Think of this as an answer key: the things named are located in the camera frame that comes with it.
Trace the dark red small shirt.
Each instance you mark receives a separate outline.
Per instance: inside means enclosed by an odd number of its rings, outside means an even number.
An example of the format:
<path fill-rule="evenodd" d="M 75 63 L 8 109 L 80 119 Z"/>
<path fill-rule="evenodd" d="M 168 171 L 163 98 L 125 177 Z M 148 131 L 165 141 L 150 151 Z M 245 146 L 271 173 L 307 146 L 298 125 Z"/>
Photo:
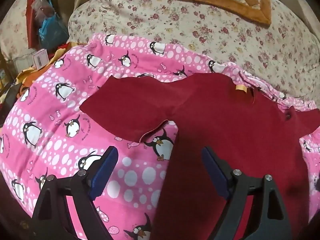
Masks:
<path fill-rule="evenodd" d="M 300 138 L 319 127 L 319 110 L 281 111 L 261 91 L 236 90 L 222 74 L 164 83 L 151 77 L 109 78 L 81 105 L 101 127 L 139 142 L 173 121 L 178 127 L 153 221 L 152 239 L 207 239 L 225 201 L 201 160 L 209 146 L 248 176 L 270 174 L 283 198 L 292 235 L 309 221 L 309 180 Z"/>

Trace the pink penguin print blanket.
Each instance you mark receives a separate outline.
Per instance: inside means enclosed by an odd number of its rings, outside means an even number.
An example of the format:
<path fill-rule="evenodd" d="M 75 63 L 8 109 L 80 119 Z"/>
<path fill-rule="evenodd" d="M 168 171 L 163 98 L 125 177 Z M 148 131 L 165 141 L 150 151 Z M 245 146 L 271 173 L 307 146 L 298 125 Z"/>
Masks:
<path fill-rule="evenodd" d="M 96 210 L 115 239 L 152 239 L 153 221 L 177 137 L 165 122 L 135 142 L 111 134 L 81 110 L 81 105 L 114 77 L 151 77 L 171 83 L 193 74 L 222 74 L 236 90 L 261 91 L 281 111 L 318 109 L 275 90 L 233 62 L 219 64 L 175 44 L 146 38 L 95 34 L 73 47 L 14 104 L 1 130 L 1 173 L 13 197 L 32 215 L 49 175 L 58 178 L 87 170 L 109 146 L 118 161 Z M 309 180 L 309 221 L 319 210 L 319 127 L 299 140 Z"/>

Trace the yellow orange cloth pile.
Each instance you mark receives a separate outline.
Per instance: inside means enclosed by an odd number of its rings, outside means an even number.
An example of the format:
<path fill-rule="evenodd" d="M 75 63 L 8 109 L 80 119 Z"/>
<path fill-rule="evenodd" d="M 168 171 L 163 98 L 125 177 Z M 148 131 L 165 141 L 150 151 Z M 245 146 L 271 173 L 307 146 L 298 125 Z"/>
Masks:
<path fill-rule="evenodd" d="M 61 58 L 67 51 L 71 50 L 71 48 L 80 45 L 77 42 L 68 42 L 63 46 L 60 46 L 55 54 L 51 55 L 49 63 L 42 67 L 41 69 L 37 70 L 33 67 L 27 68 L 23 70 L 18 77 L 16 78 L 17 84 L 20 86 L 16 98 L 19 99 L 27 89 L 31 87 L 31 85 L 35 82 L 35 80 L 44 74 L 52 64 L 54 64 L 59 58 Z"/>

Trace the small white barcode box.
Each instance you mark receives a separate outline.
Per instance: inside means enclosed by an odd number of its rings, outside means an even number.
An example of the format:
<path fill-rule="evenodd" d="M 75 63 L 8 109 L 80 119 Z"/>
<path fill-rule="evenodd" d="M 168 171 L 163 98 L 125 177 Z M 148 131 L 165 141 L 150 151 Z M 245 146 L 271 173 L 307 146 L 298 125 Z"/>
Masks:
<path fill-rule="evenodd" d="M 36 69 L 41 69 L 49 63 L 48 53 L 46 49 L 40 49 L 35 51 L 31 55 L 33 59 L 33 65 Z"/>

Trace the floral beige duvet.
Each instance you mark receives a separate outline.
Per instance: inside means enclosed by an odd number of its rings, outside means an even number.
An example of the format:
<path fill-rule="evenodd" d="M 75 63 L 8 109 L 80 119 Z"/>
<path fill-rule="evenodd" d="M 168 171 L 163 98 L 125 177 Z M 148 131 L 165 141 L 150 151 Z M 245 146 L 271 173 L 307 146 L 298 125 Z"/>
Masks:
<path fill-rule="evenodd" d="M 180 44 L 232 61 L 285 94 L 319 102 L 319 39 L 286 5 L 271 0 L 264 28 L 212 5 L 179 0 L 90 0 L 68 21 L 72 41 L 94 33 Z"/>

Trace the blue plastic bag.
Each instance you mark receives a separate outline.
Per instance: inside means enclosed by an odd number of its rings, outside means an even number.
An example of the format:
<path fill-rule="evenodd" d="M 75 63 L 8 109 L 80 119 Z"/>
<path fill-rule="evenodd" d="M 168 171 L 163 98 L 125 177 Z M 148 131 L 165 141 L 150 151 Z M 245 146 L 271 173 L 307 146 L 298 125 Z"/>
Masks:
<path fill-rule="evenodd" d="M 48 51 L 56 49 L 69 39 L 67 27 L 57 13 L 43 20 L 38 35 L 41 47 Z"/>

